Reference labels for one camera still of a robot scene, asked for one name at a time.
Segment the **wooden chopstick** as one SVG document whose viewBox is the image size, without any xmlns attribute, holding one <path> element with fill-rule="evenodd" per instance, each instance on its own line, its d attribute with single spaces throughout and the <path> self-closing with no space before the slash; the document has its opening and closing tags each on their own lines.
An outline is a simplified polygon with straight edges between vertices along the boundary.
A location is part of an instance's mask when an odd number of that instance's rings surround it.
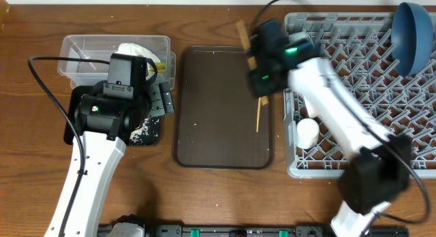
<svg viewBox="0 0 436 237">
<path fill-rule="evenodd" d="M 238 31 L 242 47 L 243 47 L 245 53 L 247 54 L 247 62 L 249 64 L 249 69 L 253 70 L 257 67 L 257 64 L 255 62 L 255 58 L 249 56 L 249 50 L 251 48 L 251 43 L 249 40 L 249 35 L 247 32 L 247 28 L 245 26 L 244 20 L 239 20 L 236 23 L 236 29 Z"/>
<path fill-rule="evenodd" d="M 262 98 L 258 98 L 258 107 L 257 107 L 257 114 L 256 114 L 256 133 L 259 131 L 259 125 L 260 125 L 260 108 L 262 105 Z"/>
</svg>

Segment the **rice food scraps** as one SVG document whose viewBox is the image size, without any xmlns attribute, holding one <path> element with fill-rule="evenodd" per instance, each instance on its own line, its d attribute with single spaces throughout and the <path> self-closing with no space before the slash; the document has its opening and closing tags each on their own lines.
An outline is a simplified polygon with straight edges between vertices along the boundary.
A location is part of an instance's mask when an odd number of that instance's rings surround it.
<svg viewBox="0 0 436 237">
<path fill-rule="evenodd" d="M 131 133 L 130 146 L 151 146 L 159 141 L 160 121 L 159 117 L 146 118 L 141 126 Z"/>
</svg>

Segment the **small white green cup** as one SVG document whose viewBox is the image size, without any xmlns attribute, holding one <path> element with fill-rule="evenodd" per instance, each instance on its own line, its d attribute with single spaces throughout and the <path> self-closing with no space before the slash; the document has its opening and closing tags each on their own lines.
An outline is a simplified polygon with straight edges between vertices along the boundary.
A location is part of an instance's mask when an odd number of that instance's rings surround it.
<svg viewBox="0 0 436 237">
<path fill-rule="evenodd" d="M 310 149 L 317 144 L 320 128 L 312 118 L 304 118 L 296 126 L 296 145 L 302 149 Z"/>
</svg>

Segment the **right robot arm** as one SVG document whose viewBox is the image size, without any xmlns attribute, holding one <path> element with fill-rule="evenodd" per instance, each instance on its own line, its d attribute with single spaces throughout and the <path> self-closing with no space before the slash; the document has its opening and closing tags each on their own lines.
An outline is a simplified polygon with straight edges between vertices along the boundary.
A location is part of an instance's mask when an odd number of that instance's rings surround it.
<svg viewBox="0 0 436 237">
<path fill-rule="evenodd" d="M 338 180 L 343 201 L 330 226 L 336 236 L 361 236 L 408 188 L 410 140 L 390 133 L 362 107 L 306 33 L 288 35 L 277 20 L 268 20 L 252 30 L 249 41 L 256 64 L 249 72 L 253 94 L 290 88 L 341 147 L 349 165 Z"/>
</svg>

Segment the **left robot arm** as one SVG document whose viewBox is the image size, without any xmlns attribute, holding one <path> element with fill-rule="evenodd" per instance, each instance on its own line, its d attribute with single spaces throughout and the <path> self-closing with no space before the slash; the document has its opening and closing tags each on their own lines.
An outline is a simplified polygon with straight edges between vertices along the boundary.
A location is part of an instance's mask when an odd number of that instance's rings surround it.
<svg viewBox="0 0 436 237">
<path fill-rule="evenodd" d="M 152 59 L 114 53 L 107 65 L 107 80 L 82 95 L 67 119 L 75 137 L 72 160 L 47 236 L 96 236 L 131 133 L 145 119 L 174 111 L 169 84 L 156 82 Z"/>
</svg>

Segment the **yellow snack wrapper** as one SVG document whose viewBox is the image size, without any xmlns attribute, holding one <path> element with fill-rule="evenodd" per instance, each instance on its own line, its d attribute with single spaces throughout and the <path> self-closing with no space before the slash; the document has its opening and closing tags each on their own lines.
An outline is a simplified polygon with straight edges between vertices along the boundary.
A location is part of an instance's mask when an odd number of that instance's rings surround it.
<svg viewBox="0 0 436 237">
<path fill-rule="evenodd" d="M 158 72 L 165 72 L 166 71 L 166 63 L 156 63 L 156 68 Z"/>
</svg>

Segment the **white napkin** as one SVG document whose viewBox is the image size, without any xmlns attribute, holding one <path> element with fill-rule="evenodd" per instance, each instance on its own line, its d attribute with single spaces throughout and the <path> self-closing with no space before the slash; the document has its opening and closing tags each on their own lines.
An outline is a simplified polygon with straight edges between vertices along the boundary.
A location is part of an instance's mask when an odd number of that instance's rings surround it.
<svg viewBox="0 0 436 237">
<path fill-rule="evenodd" d="M 131 55 L 131 56 L 139 56 L 139 57 L 145 57 L 148 59 L 151 59 L 154 64 L 161 63 L 160 59 L 157 57 L 156 54 L 152 53 L 147 48 L 133 44 L 133 43 L 123 43 L 120 44 L 118 47 L 118 50 L 116 51 L 117 54 L 125 54 L 125 55 Z"/>
</svg>

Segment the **dark blue plate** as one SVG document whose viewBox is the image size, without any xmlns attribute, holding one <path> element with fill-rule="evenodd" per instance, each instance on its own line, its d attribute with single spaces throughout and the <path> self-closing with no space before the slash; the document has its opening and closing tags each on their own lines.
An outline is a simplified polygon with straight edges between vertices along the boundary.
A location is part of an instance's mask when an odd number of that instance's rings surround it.
<svg viewBox="0 0 436 237">
<path fill-rule="evenodd" d="M 433 24 L 427 10 L 416 3 L 402 2 L 394 13 L 391 44 L 392 58 L 398 60 L 397 73 L 412 76 L 423 70 L 433 48 Z"/>
</svg>

